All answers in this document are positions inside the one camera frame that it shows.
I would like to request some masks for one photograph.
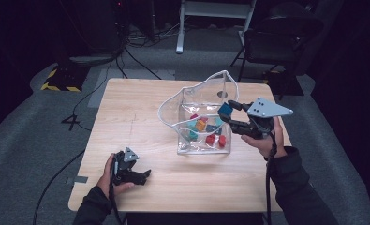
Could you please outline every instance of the black sleeve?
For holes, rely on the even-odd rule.
[[[95,186],[82,200],[73,224],[102,224],[106,215],[111,213],[111,202],[100,187]]]
[[[309,184],[298,149],[285,147],[288,155],[275,158],[271,177],[276,200],[289,225],[338,224],[331,210]]]

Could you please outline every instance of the wooden table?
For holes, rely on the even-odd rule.
[[[145,186],[119,196],[122,212],[264,212],[266,162],[259,151],[232,135],[231,153],[177,155],[177,133],[157,117],[161,103],[182,87],[199,82],[110,79],[84,153],[68,207],[77,211],[83,196],[96,184],[110,153],[128,146],[140,156],[132,168],[152,170]],[[274,101],[269,86],[238,83],[239,102],[261,96]],[[235,111],[233,119],[247,121]],[[285,144],[290,145],[284,127]],[[272,210],[281,211],[271,183]]]

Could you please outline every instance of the chair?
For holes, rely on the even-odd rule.
[[[295,69],[302,56],[306,44],[323,28],[321,20],[305,7],[285,2],[271,8],[269,17],[261,20],[254,29],[244,33],[244,46],[231,63],[243,59],[240,75],[237,82],[243,77],[245,61],[257,64],[283,66],[285,76],[281,87],[281,96],[284,96],[290,83],[295,79]]]

